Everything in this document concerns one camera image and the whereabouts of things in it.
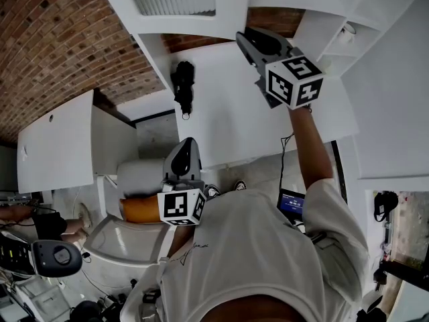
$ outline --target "brick wall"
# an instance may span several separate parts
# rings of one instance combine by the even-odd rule
[[[99,87],[114,104],[163,89],[107,0],[0,0],[0,140]]]
[[[283,37],[293,38],[304,12],[303,9],[285,7],[250,7],[247,12],[247,26],[271,30]],[[183,34],[164,34],[163,38],[166,48],[171,53],[231,41]]]

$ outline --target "orange object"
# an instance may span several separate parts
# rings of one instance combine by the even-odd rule
[[[132,223],[159,223],[158,197],[121,199],[125,220]]]

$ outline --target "white table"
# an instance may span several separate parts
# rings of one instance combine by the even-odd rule
[[[282,152],[280,139],[292,133],[286,106],[270,109],[254,84],[259,75],[235,42],[173,54],[174,62],[195,65],[193,110],[176,118],[180,140],[198,142],[203,168],[237,164]],[[313,117],[324,142],[358,132],[355,116],[340,79],[324,80]],[[287,150],[296,149],[292,139]]]
[[[57,107],[19,133],[20,193],[92,184],[138,158],[135,128],[93,106],[93,91]]]

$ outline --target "black shorts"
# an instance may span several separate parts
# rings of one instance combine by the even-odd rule
[[[39,239],[55,239],[61,241],[61,234],[67,229],[67,222],[59,212],[33,215],[34,226]]]

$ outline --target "black device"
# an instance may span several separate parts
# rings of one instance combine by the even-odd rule
[[[279,192],[277,208],[292,223],[294,221],[302,221],[302,209],[305,197],[306,196],[302,193],[281,189]]]

